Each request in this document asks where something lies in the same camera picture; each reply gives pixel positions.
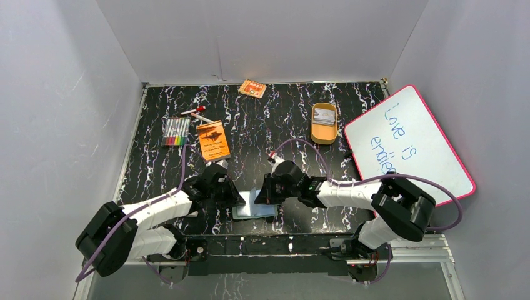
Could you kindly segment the green card holder wallet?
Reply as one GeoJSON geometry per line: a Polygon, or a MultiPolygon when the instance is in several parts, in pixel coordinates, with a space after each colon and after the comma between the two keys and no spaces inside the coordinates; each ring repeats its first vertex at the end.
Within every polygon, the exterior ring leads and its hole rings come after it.
{"type": "Polygon", "coordinates": [[[239,195],[244,200],[244,205],[238,205],[232,208],[233,219],[260,219],[277,216],[277,206],[254,203],[260,192],[260,189],[252,189],[251,191],[240,192],[239,195]]]}

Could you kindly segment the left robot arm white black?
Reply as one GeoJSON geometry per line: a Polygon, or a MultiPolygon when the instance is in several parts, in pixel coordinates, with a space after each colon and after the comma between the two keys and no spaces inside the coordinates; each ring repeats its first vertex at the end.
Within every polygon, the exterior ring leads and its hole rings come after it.
{"type": "Polygon", "coordinates": [[[204,171],[177,188],[136,204],[103,204],[76,239],[75,246],[100,276],[119,270],[125,262],[160,254],[172,260],[186,256],[187,237],[169,222],[196,217],[208,203],[245,203],[232,179],[228,162],[210,162],[204,171]]]}

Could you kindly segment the tan oval tray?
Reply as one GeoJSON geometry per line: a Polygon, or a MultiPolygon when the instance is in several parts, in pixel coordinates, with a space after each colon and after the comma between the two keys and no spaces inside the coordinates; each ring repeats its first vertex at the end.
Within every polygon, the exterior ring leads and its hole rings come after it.
{"type": "Polygon", "coordinates": [[[318,102],[312,107],[311,139],[322,145],[332,144],[338,136],[338,110],[331,103],[318,102]]]}

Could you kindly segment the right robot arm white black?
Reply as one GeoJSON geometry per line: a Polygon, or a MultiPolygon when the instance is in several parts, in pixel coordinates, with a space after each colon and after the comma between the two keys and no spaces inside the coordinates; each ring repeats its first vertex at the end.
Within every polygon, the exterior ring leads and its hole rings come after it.
{"type": "Polygon", "coordinates": [[[436,206],[435,200],[408,178],[395,172],[374,181],[333,181],[309,176],[292,161],[276,161],[255,204],[280,205],[296,198],[310,208],[350,207],[374,211],[376,217],[356,229],[353,253],[367,259],[376,249],[397,238],[423,240],[436,206]]]}

